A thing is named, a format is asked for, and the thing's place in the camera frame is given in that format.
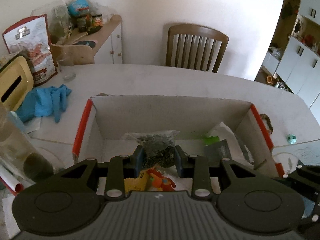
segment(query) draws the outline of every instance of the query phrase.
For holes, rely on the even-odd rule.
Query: blue glove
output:
[[[51,98],[53,104],[53,114],[54,121],[59,122],[61,117],[61,111],[66,111],[67,109],[67,96],[71,93],[71,89],[67,88],[65,85],[59,88],[50,87]]]
[[[49,116],[53,113],[55,122],[59,122],[61,111],[65,112],[67,109],[67,96],[70,93],[71,89],[65,85],[59,88],[34,88],[27,93],[16,113],[23,122],[35,116]]]

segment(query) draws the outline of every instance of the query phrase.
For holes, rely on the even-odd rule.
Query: clear glass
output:
[[[71,81],[76,77],[76,73],[73,71],[73,57],[70,54],[61,54],[57,57],[58,69],[63,75],[64,81]]]

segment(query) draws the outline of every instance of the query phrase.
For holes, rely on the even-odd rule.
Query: white cabinet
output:
[[[298,94],[301,87],[305,83],[308,76],[314,70],[315,60],[317,56],[314,52],[304,44],[300,44],[301,48],[298,51],[300,58],[297,60],[295,67],[286,82],[287,86],[294,94]]]
[[[320,0],[301,0],[299,14],[320,24]]]
[[[313,102],[312,106],[310,107],[311,112],[313,113],[314,117],[320,124],[320,95],[316,98]]]
[[[317,57],[315,60],[315,68],[310,72],[308,78],[304,82],[298,96],[303,99],[308,107],[310,107],[316,100],[318,94],[320,93],[320,58]]]
[[[103,43],[97,54],[94,56],[95,64],[113,64],[112,39],[111,36]]]
[[[121,24],[115,28],[94,56],[95,64],[122,64]]]
[[[121,41],[120,25],[113,31],[111,36],[112,36],[113,63],[122,64],[122,41]]]
[[[287,48],[284,51],[282,59],[278,65],[276,73],[282,78],[284,82],[287,82],[292,70],[297,62],[300,60],[302,43],[294,37],[291,37]]]
[[[270,52],[267,52],[262,65],[271,73],[272,76],[276,72],[278,64],[279,60],[272,56]]]

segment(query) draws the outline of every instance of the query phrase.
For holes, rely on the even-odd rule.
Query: cabinet handle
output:
[[[303,51],[304,51],[304,48],[302,48],[301,46],[299,46],[298,55],[299,55],[299,56],[302,56]]]

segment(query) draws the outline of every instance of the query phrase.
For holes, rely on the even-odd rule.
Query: white table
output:
[[[286,145],[286,136],[297,142],[320,138],[320,126],[303,100],[292,93],[258,82],[198,70],[150,65],[79,65],[76,78],[64,82],[61,74],[44,87],[66,84],[72,93],[68,108],[58,124],[53,116],[43,117],[32,138],[73,145],[87,100],[100,93],[114,95],[165,95],[239,99],[254,103],[267,114],[274,128],[275,146]]]

